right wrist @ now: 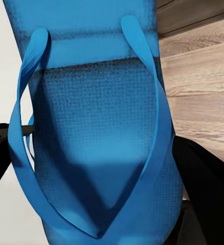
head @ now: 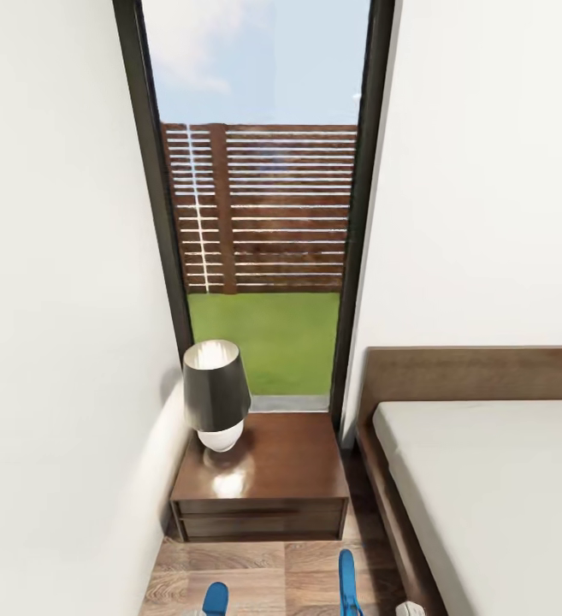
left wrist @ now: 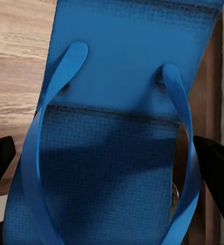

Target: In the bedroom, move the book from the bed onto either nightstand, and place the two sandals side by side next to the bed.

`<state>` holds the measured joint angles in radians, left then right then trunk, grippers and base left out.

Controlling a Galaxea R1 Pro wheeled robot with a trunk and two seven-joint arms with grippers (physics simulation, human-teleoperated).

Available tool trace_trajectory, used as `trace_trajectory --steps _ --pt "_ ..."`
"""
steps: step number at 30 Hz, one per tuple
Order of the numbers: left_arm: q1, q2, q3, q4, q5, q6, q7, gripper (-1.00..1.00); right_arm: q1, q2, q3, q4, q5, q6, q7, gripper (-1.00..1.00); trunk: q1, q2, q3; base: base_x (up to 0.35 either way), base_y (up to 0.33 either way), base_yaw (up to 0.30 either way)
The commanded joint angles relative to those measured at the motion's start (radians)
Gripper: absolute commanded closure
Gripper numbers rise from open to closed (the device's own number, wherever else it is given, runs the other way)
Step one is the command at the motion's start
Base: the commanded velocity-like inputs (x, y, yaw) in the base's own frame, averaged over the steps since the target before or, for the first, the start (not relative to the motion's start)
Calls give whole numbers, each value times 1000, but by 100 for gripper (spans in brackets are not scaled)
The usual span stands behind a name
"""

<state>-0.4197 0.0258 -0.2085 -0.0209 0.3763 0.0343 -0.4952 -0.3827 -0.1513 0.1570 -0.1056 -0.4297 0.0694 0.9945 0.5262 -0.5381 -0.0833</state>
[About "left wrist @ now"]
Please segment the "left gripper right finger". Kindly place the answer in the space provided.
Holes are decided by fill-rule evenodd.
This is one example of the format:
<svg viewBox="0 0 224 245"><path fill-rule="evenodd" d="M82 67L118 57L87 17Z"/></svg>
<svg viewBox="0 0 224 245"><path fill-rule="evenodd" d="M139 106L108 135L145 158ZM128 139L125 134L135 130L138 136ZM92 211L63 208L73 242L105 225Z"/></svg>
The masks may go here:
<svg viewBox="0 0 224 245"><path fill-rule="evenodd" d="M218 142L194 136L192 138L202 175L224 218L224 146Z"/></svg>

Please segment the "sandal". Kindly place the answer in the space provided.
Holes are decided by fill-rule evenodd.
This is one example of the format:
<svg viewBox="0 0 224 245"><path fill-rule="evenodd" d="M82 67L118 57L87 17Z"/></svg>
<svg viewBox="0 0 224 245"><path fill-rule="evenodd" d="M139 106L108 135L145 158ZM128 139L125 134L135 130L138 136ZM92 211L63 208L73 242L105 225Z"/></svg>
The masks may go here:
<svg viewBox="0 0 224 245"><path fill-rule="evenodd" d="M180 245L200 168L188 96L224 0L57 0L3 245ZM189 139L171 219L174 149Z"/></svg>

